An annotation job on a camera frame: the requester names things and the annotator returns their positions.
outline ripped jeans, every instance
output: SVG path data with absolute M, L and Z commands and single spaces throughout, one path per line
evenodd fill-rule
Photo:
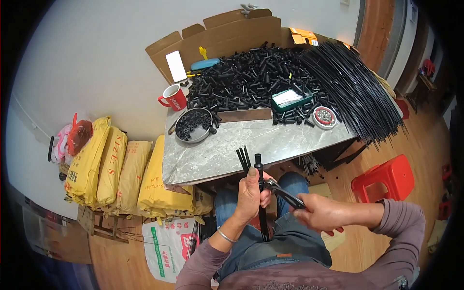
M 306 179 L 296 172 L 285 173 L 278 183 L 294 196 L 299 193 L 309 193 Z M 214 201 L 218 226 L 222 226 L 232 216 L 237 207 L 237 198 L 237 192 L 228 189 L 219 190 Z M 232 246 L 231 255 L 218 270 L 218 281 L 221 282 L 236 271 L 308 261 L 320 263 L 327 268 L 332 265 L 332 258 L 321 235 L 301 225 L 289 213 L 289 204 L 278 196 L 277 220 L 272 239 L 263 242 L 261 232 L 247 225 L 238 241 Z

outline person's left hand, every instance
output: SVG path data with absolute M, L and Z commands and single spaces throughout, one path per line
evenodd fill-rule
M 263 179 L 272 178 L 266 172 L 263 172 Z M 245 178 L 240 180 L 238 184 L 238 201 L 234 215 L 241 220 L 244 225 L 248 224 L 254 217 L 258 215 L 259 206 L 263 208 L 271 202 L 271 191 L 269 189 L 259 192 L 259 173 L 254 167 L 250 167 Z

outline yellow tool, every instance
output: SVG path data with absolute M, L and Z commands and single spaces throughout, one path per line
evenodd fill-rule
M 200 46 L 200 54 L 203 56 L 205 60 L 208 59 L 208 57 L 206 57 L 206 49 L 201 46 Z

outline gray marble surface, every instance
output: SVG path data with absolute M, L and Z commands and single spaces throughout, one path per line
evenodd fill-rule
M 354 138 L 343 123 L 331 130 L 308 125 L 272 125 L 272 120 L 222 123 L 215 135 L 186 144 L 168 135 L 168 129 L 185 110 L 168 109 L 165 127 L 163 181 L 192 185 L 243 171 L 236 149 L 246 145 L 251 163 L 262 154 L 263 164 L 277 164 Z

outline leg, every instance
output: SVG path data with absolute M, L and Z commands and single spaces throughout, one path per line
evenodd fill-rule
M 287 192 L 296 196 L 299 193 L 309 193 L 308 182 L 296 172 L 287 172 L 279 179 L 279 185 Z M 278 197 L 275 232 L 272 240 L 278 240 L 298 255 L 304 255 L 316 259 L 328 268 L 332 265 L 329 251 L 319 233 L 308 229 L 298 222 L 289 213 L 289 204 Z
M 296 172 L 287 172 L 279 179 L 279 185 L 293 196 L 299 193 L 309 193 L 308 182 Z M 277 196 L 277 218 L 289 212 L 289 204 Z
M 237 207 L 237 199 L 238 193 L 233 192 L 230 189 L 222 189 L 218 191 L 216 199 L 214 200 L 217 226 L 222 226 L 225 221 L 232 216 L 235 208 Z M 232 246 L 231 255 L 218 270 L 218 281 L 222 281 L 225 277 L 237 271 L 240 257 L 243 256 L 249 247 L 262 241 L 263 238 L 261 237 L 261 232 L 253 226 L 247 225 L 240 235 L 238 242 Z

